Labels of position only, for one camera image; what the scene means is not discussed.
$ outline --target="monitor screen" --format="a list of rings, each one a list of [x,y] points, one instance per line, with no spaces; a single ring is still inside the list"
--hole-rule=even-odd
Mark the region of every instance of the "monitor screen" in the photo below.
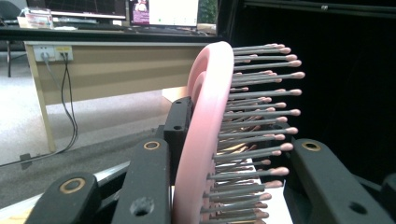
[[[28,7],[50,9],[52,16],[125,20],[125,0],[27,0]]]
[[[131,25],[196,27],[199,0],[130,0]]]

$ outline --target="floor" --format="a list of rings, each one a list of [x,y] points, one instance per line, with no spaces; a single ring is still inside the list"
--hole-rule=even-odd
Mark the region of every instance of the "floor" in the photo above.
[[[7,77],[7,55],[0,52],[0,209],[44,192],[62,175],[94,174],[128,161],[133,146],[165,123],[171,105],[162,91],[74,102],[78,140],[70,150],[28,166],[7,165],[23,154],[49,153],[26,56],[12,61],[11,75]],[[49,105],[47,110],[61,150],[71,139],[71,122],[62,105]]]
[[[26,153],[31,157],[49,153],[26,56],[12,61],[11,78],[6,56],[0,53],[0,165],[19,161]],[[79,137],[72,149],[157,128],[170,104],[161,91],[74,102]],[[47,110],[56,148],[63,149],[70,142],[72,124],[62,105],[49,105]]]

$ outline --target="hairbrush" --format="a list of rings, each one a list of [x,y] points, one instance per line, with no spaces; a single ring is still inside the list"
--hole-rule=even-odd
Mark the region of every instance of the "hairbrush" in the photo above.
[[[256,143],[284,141],[285,134],[298,132],[294,127],[263,127],[287,122],[286,116],[299,116],[300,110],[286,110],[285,103],[272,100],[302,92],[249,91],[249,86],[303,78],[303,72],[279,75],[265,70],[300,66],[297,56],[289,53],[289,48],[279,44],[232,48],[218,42],[198,54],[187,84],[193,114],[177,169],[173,223],[264,223],[262,219],[269,216],[264,202],[271,195],[265,189],[283,183],[257,180],[259,176],[287,175],[289,170],[256,170],[254,166],[269,164],[266,158],[293,146]],[[264,159],[253,162],[253,158]]]

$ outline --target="electrical socket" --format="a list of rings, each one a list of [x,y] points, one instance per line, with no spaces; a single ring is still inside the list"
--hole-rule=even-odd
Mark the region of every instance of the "electrical socket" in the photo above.
[[[44,62],[42,55],[46,54],[49,57],[49,61],[55,61],[55,50],[51,45],[35,45],[33,46],[33,52],[35,53],[35,60],[37,62]]]
[[[55,46],[55,60],[56,61],[63,61],[64,57],[62,57],[63,53],[64,55],[67,53],[67,61],[73,61],[73,51],[71,46]]]

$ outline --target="metal bristle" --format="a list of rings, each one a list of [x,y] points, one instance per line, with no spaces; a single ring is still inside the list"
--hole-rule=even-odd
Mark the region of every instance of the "metal bristle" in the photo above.
[[[300,79],[303,72],[278,75],[272,70],[253,71],[263,68],[298,67],[301,62],[295,55],[268,55],[271,53],[289,54],[290,49],[284,45],[269,44],[233,49],[235,63],[255,64],[234,67],[233,80],[229,93],[223,122],[218,135],[217,153],[213,155],[215,169],[207,175],[213,185],[203,197],[210,205],[202,207],[201,214],[208,219],[201,224],[243,223],[261,224],[268,213],[262,201],[270,200],[266,189],[278,188],[282,182],[273,181],[262,184],[260,176],[287,175],[284,167],[269,170],[256,170],[256,165],[269,165],[267,159],[252,161],[255,158],[279,156],[282,151],[292,150],[292,144],[284,143],[276,147],[258,147],[258,142],[282,141],[285,134],[296,134],[296,128],[275,129],[273,125],[288,121],[286,116],[299,116],[298,109],[285,109],[283,102],[273,101],[278,96],[298,96],[300,90],[254,91],[250,85],[277,83],[283,79]]]

